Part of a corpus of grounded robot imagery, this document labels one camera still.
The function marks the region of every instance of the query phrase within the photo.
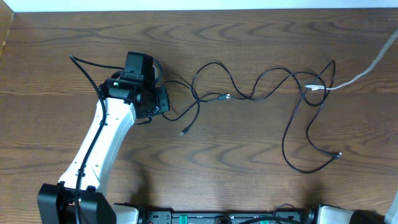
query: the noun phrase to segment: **cable connector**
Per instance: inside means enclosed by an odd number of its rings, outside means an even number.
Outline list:
[[[182,132],[180,133],[180,136],[183,136],[184,134],[186,134],[189,131],[189,128],[186,127],[184,128],[184,130],[182,130]]]
[[[218,100],[226,100],[226,99],[228,99],[228,98],[231,98],[231,95],[230,95],[230,94],[219,96],[219,97],[218,97]]]

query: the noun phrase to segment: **wooden table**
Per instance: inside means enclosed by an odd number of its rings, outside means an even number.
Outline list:
[[[369,66],[397,18],[398,9],[16,14],[0,59],[0,223],[40,222],[37,192],[43,183],[57,183],[91,124],[97,98],[68,55],[123,66],[127,51],[145,52],[160,60],[165,80],[189,82],[202,65],[219,60],[244,93],[269,68],[320,72],[334,59],[339,84]],[[329,96],[310,137],[343,157],[320,172],[296,173],[282,157],[282,135],[300,98],[290,80],[263,102],[202,104],[184,137],[178,134],[195,110],[174,123],[159,116],[133,126],[107,198],[175,210],[328,203],[385,214],[398,186],[397,62],[395,43],[369,75]],[[98,85],[114,72],[85,68]],[[285,76],[270,73],[256,96]],[[236,94],[216,66],[206,68],[195,87],[200,95]],[[193,98],[182,87],[168,89],[169,116],[177,116]],[[305,138],[315,112],[300,107],[285,143],[288,158],[303,169],[329,159]]]

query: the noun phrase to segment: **white wall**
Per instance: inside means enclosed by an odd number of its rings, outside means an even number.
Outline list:
[[[4,0],[14,12],[398,7],[398,0]]]

